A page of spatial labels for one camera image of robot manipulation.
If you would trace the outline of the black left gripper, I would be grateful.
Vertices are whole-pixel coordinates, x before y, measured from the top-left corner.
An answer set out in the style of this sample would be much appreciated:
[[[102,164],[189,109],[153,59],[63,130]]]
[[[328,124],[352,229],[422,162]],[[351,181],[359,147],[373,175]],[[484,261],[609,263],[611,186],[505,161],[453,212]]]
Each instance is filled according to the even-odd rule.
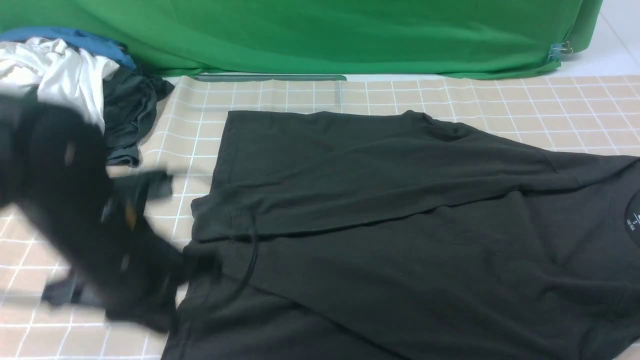
[[[46,304],[102,309],[109,321],[158,333],[178,328],[180,286],[202,276],[217,278],[221,271],[219,255],[180,251],[155,233],[137,208],[119,200],[98,213],[45,209],[42,233],[70,265],[66,277],[46,283]]]

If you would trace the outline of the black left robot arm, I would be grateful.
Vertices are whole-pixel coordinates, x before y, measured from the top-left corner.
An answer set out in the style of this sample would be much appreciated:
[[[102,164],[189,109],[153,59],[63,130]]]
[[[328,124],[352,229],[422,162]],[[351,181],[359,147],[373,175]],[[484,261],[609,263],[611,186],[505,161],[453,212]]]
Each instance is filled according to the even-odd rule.
[[[41,300],[175,331],[178,288],[214,270],[217,258],[183,253],[147,221],[147,201],[172,195],[173,173],[111,177],[107,157],[102,130],[76,110],[1,96],[1,206],[16,205],[70,266]]]

